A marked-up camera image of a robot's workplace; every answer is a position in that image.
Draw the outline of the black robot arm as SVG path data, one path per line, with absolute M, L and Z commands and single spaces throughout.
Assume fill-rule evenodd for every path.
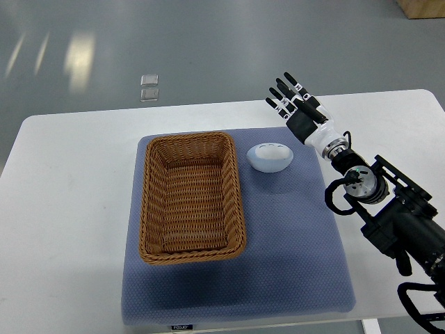
M 325 190 L 327 207 L 340 216 L 358 214 L 364 237 L 395 260 L 400 275 L 412 275 L 412 260 L 420 265 L 432 282 L 401 283 L 398 297 L 420 327 L 443 333 L 434 323 L 444 320 L 444 314 L 420 313 L 408 294 L 432 292 L 444 304 L 444 229 L 433 220 L 437 209 L 429 203 L 431 195 L 380 155 L 367 164 L 352 149 L 350 132 L 338 133 L 327 109 L 288 72 L 276 85 L 266 102 L 302 144 L 341 174 Z

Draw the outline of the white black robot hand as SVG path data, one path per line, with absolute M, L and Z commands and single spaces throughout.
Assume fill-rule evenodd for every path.
M 325 160 L 332 160 L 340 152 L 348 149 L 348 140 L 334 128 L 334 121 L 327 109 L 288 72 L 286 80 L 297 90 L 306 102 L 297 97 L 280 78 L 276 78 L 278 90 L 270 87 L 270 93 L 278 99 L 289 113 L 278 106 L 271 98 L 265 99 L 281 118 L 292 134 L 304 145 L 314 148 Z M 301 102 L 301 110 L 295 104 Z

